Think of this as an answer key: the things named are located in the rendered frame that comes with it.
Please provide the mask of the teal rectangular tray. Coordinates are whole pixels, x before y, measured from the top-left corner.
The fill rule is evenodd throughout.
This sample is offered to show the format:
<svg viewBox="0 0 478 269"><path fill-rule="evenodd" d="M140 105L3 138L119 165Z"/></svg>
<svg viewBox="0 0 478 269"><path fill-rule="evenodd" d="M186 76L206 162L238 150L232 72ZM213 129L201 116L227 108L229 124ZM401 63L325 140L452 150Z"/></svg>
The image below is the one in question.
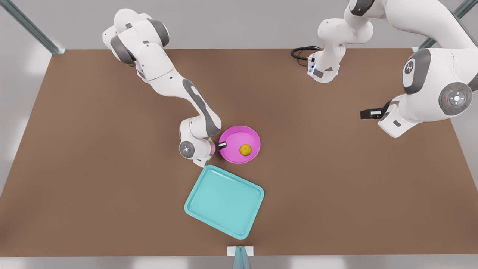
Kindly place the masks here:
<svg viewBox="0 0 478 269"><path fill-rule="evenodd" d="M237 240L248 237L264 199L262 187L207 165L184 205L193 218Z"/></svg>

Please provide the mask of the silver frame post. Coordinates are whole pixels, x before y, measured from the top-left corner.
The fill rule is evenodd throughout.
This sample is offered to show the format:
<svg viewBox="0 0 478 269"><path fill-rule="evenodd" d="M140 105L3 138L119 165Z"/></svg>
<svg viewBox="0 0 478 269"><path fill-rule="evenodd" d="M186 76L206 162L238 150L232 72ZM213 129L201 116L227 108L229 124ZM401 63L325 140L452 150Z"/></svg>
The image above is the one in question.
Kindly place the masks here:
<svg viewBox="0 0 478 269"><path fill-rule="evenodd" d="M478 4L478 0L463 0L452 13L455 15L456 20L461 22L461 19ZM420 46L412 47L411 50L413 52L418 51L422 48L431 48L437 42L436 40L428 37Z"/></svg>
<svg viewBox="0 0 478 269"><path fill-rule="evenodd" d="M12 0L0 0L0 6L8 14L14 17L19 24L26 29L41 45L43 45L51 54L62 55L65 48L59 48L52 42L13 2Z"/></svg>
<svg viewBox="0 0 478 269"><path fill-rule="evenodd" d="M253 246L227 247L227 256L234 256L233 269L252 269L249 256L253 255Z"/></svg>

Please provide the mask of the pink round plate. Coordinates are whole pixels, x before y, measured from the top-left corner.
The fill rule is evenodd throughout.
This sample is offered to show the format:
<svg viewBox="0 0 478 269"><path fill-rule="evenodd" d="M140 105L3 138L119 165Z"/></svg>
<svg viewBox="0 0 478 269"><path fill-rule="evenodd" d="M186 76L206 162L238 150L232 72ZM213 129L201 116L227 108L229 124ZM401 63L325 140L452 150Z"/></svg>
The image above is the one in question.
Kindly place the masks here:
<svg viewBox="0 0 478 269"><path fill-rule="evenodd" d="M261 140L258 133L248 126L232 126L220 136L220 142L226 143L226 147L220 150L222 157L230 163L243 164L253 160L261 148ZM249 145L251 153L242 155L240 147Z"/></svg>

